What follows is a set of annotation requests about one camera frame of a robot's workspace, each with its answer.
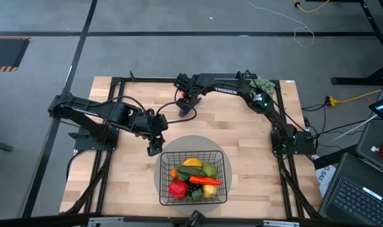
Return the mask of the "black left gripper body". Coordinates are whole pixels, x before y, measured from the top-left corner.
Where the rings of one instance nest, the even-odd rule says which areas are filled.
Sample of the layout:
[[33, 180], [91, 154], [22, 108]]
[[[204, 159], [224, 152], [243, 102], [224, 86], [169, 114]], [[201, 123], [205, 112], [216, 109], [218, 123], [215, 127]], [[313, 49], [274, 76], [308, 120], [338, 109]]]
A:
[[145, 138], [149, 141], [164, 141], [162, 132], [168, 129], [167, 120], [163, 114], [151, 115], [146, 113]]

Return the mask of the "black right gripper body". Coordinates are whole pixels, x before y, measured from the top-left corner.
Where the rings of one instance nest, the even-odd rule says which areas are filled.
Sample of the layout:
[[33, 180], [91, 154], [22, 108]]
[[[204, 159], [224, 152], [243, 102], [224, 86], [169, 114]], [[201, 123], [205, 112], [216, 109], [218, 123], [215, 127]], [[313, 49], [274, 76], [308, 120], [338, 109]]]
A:
[[193, 83], [192, 79], [189, 78], [186, 74], [178, 74], [175, 79], [174, 86], [184, 95], [190, 95], [192, 92], [196, 91], [197, 87]]

